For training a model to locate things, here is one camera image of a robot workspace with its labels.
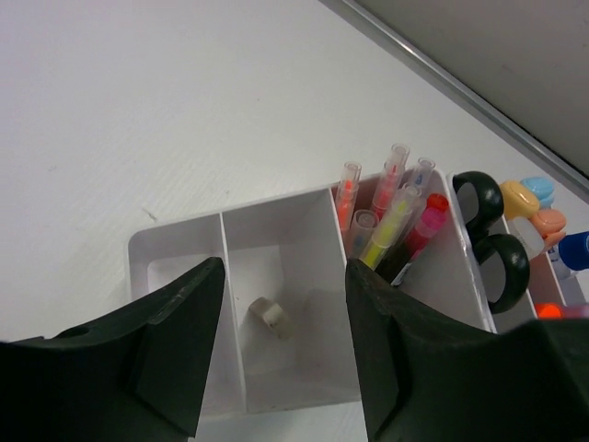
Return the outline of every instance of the light blue cap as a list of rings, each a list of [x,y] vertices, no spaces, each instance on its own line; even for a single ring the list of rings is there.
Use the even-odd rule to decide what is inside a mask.
[[[554,203],[554,193],[552,193],[551,195],[547,196],[546,198],[541,198],[539,199],[540,201],[540,209],[549,209],[552,207],[552,204]]]
[[[552,193],[554,193],[554,183],[545,177],[530,177],[525,178],[521,181],[524,187],[527,187],[532,193],[540,200],[540,202],[544,198],[548,198]]]

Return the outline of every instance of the orange cap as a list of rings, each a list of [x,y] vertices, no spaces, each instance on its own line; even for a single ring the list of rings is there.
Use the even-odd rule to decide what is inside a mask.
[[[562,310],[558,304],[553,302],[546,302],[542,304],[534,304],[536,314],[541,320],[557,320],[562,318]]]
[[[534,225],[537,232],[546,236],[560,232],[567,225],[567,218],[560,210],[540,209],[530,217],[530,222]]]

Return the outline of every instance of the white wall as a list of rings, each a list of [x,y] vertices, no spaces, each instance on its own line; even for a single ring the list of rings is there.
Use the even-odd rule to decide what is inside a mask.
[[[357,1],[589,174],[589,1]]]

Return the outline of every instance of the blue marker cap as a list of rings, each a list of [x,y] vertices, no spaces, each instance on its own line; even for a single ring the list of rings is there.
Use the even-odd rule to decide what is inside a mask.
[[[554,193],[547,196],[546,198],[540,198],[540,209],[550,209],[554,203]]]
[[[589,269],[589,232],[564,237],[559,242],[559,255],[571,270]]]
[[[521,182],[524,185],[524,187],[527,187],[527,189],[532,191],[532,193],[540,201],[554,193],[554,183],[548,178],[531,177],[525,178],[519,182]]]

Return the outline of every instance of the white table surface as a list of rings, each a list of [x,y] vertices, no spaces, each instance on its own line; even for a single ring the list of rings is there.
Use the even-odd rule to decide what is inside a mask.
[[[381,168],[389,146],[545,172],[318,0],[0,5],[0,339],[128,302],[135,229]],[[589,207],[561,185],[568,230]],[[589,287],[582,280],[585,291]],[[360,403],[206,423],[199,442],[365,440]]]

